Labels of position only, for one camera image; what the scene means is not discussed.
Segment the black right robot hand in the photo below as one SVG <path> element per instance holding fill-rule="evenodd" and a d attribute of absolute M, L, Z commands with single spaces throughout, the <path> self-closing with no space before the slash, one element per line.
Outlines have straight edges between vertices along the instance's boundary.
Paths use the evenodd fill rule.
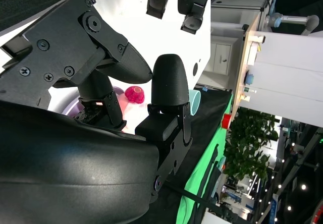
<path fill-rule="evenodd" d="M 66 0 L 8 41 L 1 223 L 129 223 L 191 144 L 176 54 L 150 68 L 94 7 Z"/>

